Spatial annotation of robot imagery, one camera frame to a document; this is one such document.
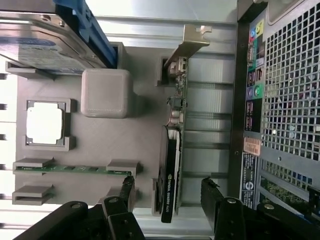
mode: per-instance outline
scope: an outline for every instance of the hard drive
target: hard drive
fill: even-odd
[[[1,1],[0,55],[55,75],[117,68],[117,50],[84,0]]]
[[[180,145],[180,132],[174,127],[163,126],[158,177],[158,209],[163,223],[171,223],[175,214]]]

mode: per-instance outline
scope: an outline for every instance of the green circuit board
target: green circuit board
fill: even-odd
[[[67,166],[50,164],[44,167],[26,167],[18,166],[16,172],[40,172],[40,173],[78,173],[78,174],[104,174],[104,175],[121,175],[131,176],[130,171],[113,171],[107,170],[105,166]]]

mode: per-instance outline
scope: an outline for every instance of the blue plastic part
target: blue plastic part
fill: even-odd
[[[90,11],[85,0],[52,0],[56,5],[72,9],[73,15],[79,20],[79,34],[86,43],[91,40],[103,53],[109,68],[117,68],[118,56],[106,35],[99,26],[95,16]]]

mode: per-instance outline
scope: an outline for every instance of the ventilation grille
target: ventilation grille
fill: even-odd
[[[320,3],[267,39],[262,144],[319,161]]]
[[[291,171],[288,168],[279,166],[272,162],[268,162],[265,160],[263,160],[263,162],[265,163],[265,164],[262,164],[263,170],[297,186],[298,188],[301,188],[307,191],[307,187],[309,185],[312,185],[312,178],[310,177],[303,176],[295,171]]]

